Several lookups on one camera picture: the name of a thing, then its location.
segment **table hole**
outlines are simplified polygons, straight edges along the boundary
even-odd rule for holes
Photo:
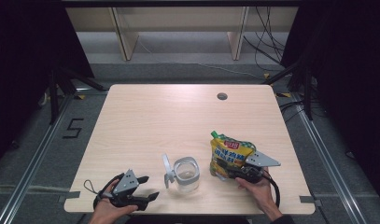
[[[219,94],[217,94],[217,98],[219,100],[226,100],[228,98],[228,95],[225,92],[220,92]]]

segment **red logo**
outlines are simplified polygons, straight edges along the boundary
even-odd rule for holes
[[[238,142],[224,141],[224,146],[232,149],[238,149],[240,144]]]

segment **wooden tabletop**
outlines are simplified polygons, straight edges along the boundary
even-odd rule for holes
[[[228,98],[219,100],[218,94]],[[90,179],[96,191],[112,177],[133,169],[149,180],[134,196],[159,192],[157,200],[138,214],[254,215],[261,211],[234,180],[221,181],[209,172],[211,132],[252,142],[281,162],[270,173],[280,189],[284,214],[312,214],[303,172],[291,144],[272,88],[267,85],[114,85],[94,127],[67,199],[67,212],[92,212],[95,195],[83,187]],[[162,154],[173,163],[191,156],[200,166],[200,185],[180,194],[165,188]]]

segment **gray carpet floor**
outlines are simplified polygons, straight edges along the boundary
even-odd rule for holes
[[[277,65],[264,64],[264,68],[279,70]],[[257,85],[264,80],[264,69],[255,64],[207,64],[197,63],[93,63],[91,68],[96,81],[105,87],[115,83],[221,83]],[[276,93],[288,92],[289,77],[273,85]],[[78,88],[89,88],[75,82]],[[90,214],[70,214],[64,211],[66,193],[81,162],[91,132],[106,98],[97,91],[84,91],[84,99],[70,101],[67,110],[48,147],[30,188],[21,203],[12,223],[87,223]],[[292,98],[276,97],[280,105],[292,102]],[[368,182],[355,160],[345,155],[347,148],[340,134],[328,118],[328,113],[313,100],[314,124],[328,151],[337,165],[345,183],[355,196],[361,212],[368,223],[380,223],[380,199]],[[283,114],[289,135],[303,169],[305,180],[315,197],[321,201],[316,212],[310,216],[293,216],[296,223],[352,223],[344,204],[333,186],[320,159],[314,142],[306,131],[296,106]],[[18,138],[20,147],[10,150],[0,160],[0,212],[4,208],[15,186],[35,154],[49,127],[49,104],[36,110]],[[67,127],[72,119],[73,126],[81,128],[78,138],[63,138],[73,135]],[[265,216],[249,217],[252,223],[268,223]],[[124,223],[127,217],[119,220]]]

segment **human hand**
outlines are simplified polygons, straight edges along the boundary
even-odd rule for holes
[[[265,168],[265,171],[265,175],[269,176],[268,168]],[[283,216],[272,198],[271,183],[269,180],[262,178],[261,181],[256,184],[252,184],[239,177],[236,177],[235,180],[239,184],[239,189],[246,189],[251,193],[258,208],[264,212],[271,221],[275,221]]]
[[[119,180],[113,181],[107,188],[107,192],[111,192],[113,187],[119,182]],[[91,224],[110,224],[114,223],[118,218],[131,214],[138,209],[137,205],[128,205],[125,207],[114,206],[109,199],[104,198],[99,201],[94,209],[91,217]]]

